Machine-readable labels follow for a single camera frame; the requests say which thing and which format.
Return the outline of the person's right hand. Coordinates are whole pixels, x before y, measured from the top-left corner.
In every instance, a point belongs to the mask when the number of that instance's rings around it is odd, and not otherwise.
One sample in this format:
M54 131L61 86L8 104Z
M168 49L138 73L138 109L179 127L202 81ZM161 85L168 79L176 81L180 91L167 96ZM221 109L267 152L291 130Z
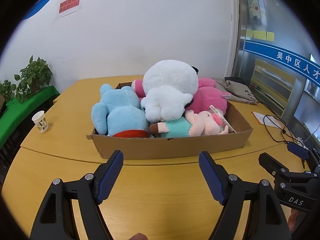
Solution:
M288 227L291 233L293 233L296 230L296 228L300 225L305 216L306 213L295 209L291 209L290 216L287 220Z

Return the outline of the person's left hand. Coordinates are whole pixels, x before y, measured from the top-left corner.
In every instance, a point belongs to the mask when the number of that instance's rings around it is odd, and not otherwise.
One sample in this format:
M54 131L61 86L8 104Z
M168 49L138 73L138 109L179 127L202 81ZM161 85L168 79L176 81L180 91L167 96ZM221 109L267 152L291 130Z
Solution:
M142 234L142 233L137 233L134 236L132 236L131 238L129 238L129 240L148 240L147 236Z

